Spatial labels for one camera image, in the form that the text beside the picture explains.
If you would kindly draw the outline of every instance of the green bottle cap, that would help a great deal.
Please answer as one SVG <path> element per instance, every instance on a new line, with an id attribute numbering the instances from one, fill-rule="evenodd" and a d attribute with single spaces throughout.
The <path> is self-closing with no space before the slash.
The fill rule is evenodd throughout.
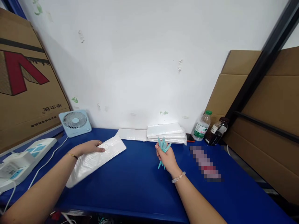
<path id="1" fill-rule="evenodd" d="M 212 115 L 212 111 L 210 111 L 210 110 L 206 110 L 206 114 L 208 114 L 208 115 Z"/>

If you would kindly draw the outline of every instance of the dark liquid bottle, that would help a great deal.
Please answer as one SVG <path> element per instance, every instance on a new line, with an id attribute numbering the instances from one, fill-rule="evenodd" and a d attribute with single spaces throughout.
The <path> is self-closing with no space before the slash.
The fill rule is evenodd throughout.
<path id="1" fill-rule="evenodd" d="M 230 120 L 228 118 L 221 117 L 219 121 L 213 125 L 211 130 L 209 130 L 205 135 L 205 141 L 208 145 L 214 146 L 219 142 L 228 128 L 227 123 L 229 121 Z"/>

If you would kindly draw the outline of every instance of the folded plastic bag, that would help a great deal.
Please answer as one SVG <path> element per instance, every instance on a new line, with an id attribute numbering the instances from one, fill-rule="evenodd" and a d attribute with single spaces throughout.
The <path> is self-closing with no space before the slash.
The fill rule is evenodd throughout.
<path id="1" fill-rule="evenodd" d="M 148 142 L 158 142 L 157 138 L 148 138 Z M 165 139 L 168 143 L 173 143 L 173 144 L 184 144 L 187 145 L 187 139 L 186 138 L 168 138 Z"/>
<path id="2" fill-rule="evenodd" d="M 181 127 L 181 129 L 182 129 L 182 133 L 155 135 L 155 136 L 149 136 L 148 138 L 155 138 L 155 139 L 158 139 L 158 137 L 159 138 L 165 137 L 165 139 L 186 138 L 185 129 L 182 127 Z"/>
<path id="3" fill-rule="evenodd" d="M 78 158 L 66 183 L 67 188 L 72 188 L 89 174 L 126 149 L 125 144 L 118 135 L 110 138 L 98 147 L 104 148 L 105 152 L 93 152 Z"/>
<path id="4" fill-rule="evenodd" d="M 159 124 L 147 126 L 147 137 L 159 136 L 163 134 L 176 134 L 182 133 L 181 126 L 178 123 L 172 124 Z"/>
<path id="5" fill-rule="evenodd" d="M 122 129 L 120 128 L 116 135 L 121 139 L 146 141 L 146 130 Z"/>

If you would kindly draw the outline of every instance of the wrist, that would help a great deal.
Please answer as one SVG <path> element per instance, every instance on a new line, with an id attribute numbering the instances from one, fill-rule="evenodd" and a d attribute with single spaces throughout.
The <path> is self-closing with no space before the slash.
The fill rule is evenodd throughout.
<path id="1" fill-rule="evenodd" d="M 77 156 L 78 158 L 83 155 L 82 151 L 77 147 L 72 148 L 69 153 Z"/>
<path id="2" fill-rule="evenodd" d="M 183 173 L 183 171 L 179 168 L 179 166 L 177 166 L 171 171 L 169 171 L 169 173 L 172 176 L 172 178 L 175 179 L 176 177 L 180 176 Z"/>

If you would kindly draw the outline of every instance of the white power strip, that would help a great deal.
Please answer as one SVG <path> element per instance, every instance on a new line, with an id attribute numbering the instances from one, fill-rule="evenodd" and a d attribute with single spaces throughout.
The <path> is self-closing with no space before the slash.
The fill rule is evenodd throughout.
<path id="1" fill-rule="evenodd" d="M 46 138 L 34 142 L 29 146 L 24 152 L 29 152 L 33 157 L 34 161 L 29 166 L 18 167 L 10 179 L 0 179 L 0 192 L 10 190 L 14 187 L 14 183 L 19 185 L 33 170 L 33 168 L 38 164 L 38 162 L 44 157 L 44 155 L 50 150 L 50 148 L 57 142 L 56 138 Z M 14 158 L 17 158 L 15 154 L 3 160 L 3 163 L 13 163 Z"/>

